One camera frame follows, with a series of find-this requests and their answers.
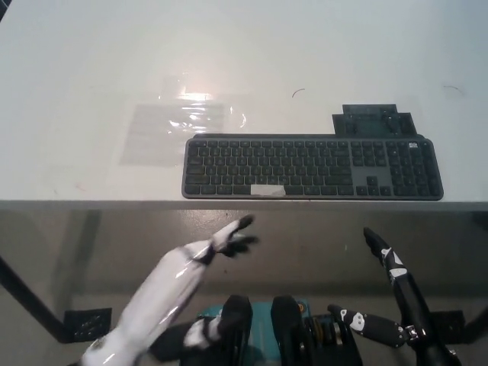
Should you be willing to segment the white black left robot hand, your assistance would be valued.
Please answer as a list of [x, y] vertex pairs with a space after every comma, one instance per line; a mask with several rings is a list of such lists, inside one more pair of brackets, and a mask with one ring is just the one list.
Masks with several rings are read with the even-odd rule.
[[176, 324], [181, 312], [219, 254], [232, 258], [249, 251], [257, 237], [243, 233], [254, 220], [246, 215], [209, 238], [177, 246], [159, 260], [124, 308], [117, 325], [96, 339], [80, 365], [137, 365], [144, 355], [164, 364], [201, 355], [245, 331], [252, 319], [249, 301], [231, 296], [221, 313]]

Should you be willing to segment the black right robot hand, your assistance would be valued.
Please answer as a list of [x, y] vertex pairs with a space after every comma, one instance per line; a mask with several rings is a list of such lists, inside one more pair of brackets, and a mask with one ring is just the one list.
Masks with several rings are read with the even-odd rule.
[[402, 316], [401, 322], [334, 304], [328, 305], [328, 311], [366, 339], [391, 348], [408, 345], [416, 354], [417, 365], [459, 365], [459, 358], [441, 340], [425, 298], [409, 269], [377, 233], [365, 227], [363, 234], [371, 253], [387, 274]]

